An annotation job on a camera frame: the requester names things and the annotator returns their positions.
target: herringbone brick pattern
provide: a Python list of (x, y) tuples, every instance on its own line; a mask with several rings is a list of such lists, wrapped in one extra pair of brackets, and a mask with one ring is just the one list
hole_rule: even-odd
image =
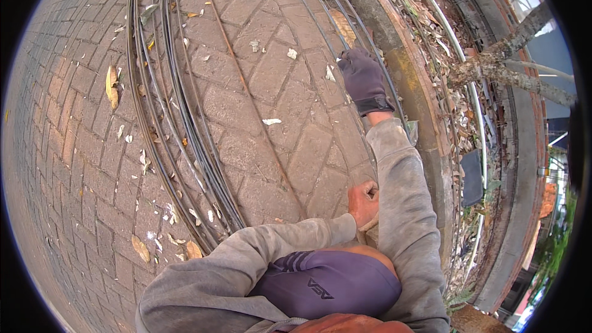
[[(180, 262), (163, 241), (160, 263), (144, 263), (132, 248), (132, 234), (151, 253), (156, 251), (147, 238), (151, 232), (188, 239), (182, 224), (163, 219), (170, 201), (157, 176), (142, 173), (139, 156), (145, 147), (129, 88), (115, 111), (105, 95), (108, 66), (127, 70), (125, 32), (114, 32), (125, 24), (125, 1), (44, 0), (48, 5), (35, 12), (17, 55), (10, 85), (19, 90), (11, 115), (15, 135), (4, 137), (19, 147), (10, 154), (22, 168), (17, 174), (25, 183), (33, 233), (43, 240), (53, 266), (48, 272), (97, 331), (133, 331), (145, 286), (168, 263)], [(307, 1), (341, 50), (320, 5)], [(205, 2), (179, 0), (178, 10), (204, 10), (202, 17), (187, 18), (184, 31), (191, 72), (232, 192), (249, 225), (297, 222), (296, 205)], [(260, 115), (282, 120), (266, 129), (300, 202), (310, 217), (341, 215), (347, 211), (346, 188), (374, 174), (356, 128), (359, 120), (340, 91), (338, 70), (336, 83), (324, 77), (335, 61), (313, 19), (300, 0), (214, 4)], [(252, 52), (252, 40), (260, 41), (258, 52)], [(298, 52), (296, 60), (287, 57), (288, 48)], [(204, 56), (210, 57), (201, 61)], [(163, 86), (171, 89), (164, 81)], [(178, 116), (175, 121), (180, 124)], [(131, 144), (124, 141), (128, 134)], [(183, 178), (190, 176), (182, 164), (179, 170)]]

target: shorts logo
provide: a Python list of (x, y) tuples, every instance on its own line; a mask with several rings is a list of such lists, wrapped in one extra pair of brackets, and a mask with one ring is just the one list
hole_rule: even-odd
[(308, 286), (312, 289), (316, 294), (321, 296), (321, 300), (330, 300), (334, 299), (332, 295), (329, 294), (323, 287), (321, 287), (313, 278), (310, 278), (308, 281)]

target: purple shorts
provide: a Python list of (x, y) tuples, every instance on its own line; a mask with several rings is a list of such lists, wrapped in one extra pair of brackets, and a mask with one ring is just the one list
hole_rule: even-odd
[(264, 296), (290, 318), (340, 312), (372, 317), (401, 295), (401, 283), (377, 259), (346, 251), (294, 252), (270, 263), (249, 296)]

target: black glove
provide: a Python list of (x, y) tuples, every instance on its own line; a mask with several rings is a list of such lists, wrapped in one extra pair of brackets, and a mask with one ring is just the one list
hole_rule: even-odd
[(343, 74), (345, 89), (353, 99), (361, 117), (368, 112), (395, 111), (384, 92), (384, 74), (380, 64), (364, 48), (341, 53), (337, 63)]

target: tree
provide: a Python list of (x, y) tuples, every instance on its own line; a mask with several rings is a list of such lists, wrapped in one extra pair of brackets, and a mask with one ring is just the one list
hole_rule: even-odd
[(570, 107), (575, 102), (576, 95), (536, 77), (509, 70), (503, 64), (514, 53), (524, 48), (552, 17), (549, 6), (546, 3), (539, 4), (520, 23), (514, 33), (509, 34), (477, 56), (455, 66), (450, 71), (448, 80), (453, 86), (460, 87), (470, 81), (485, 77), (501, 84), (535, 92), (562, 106)]

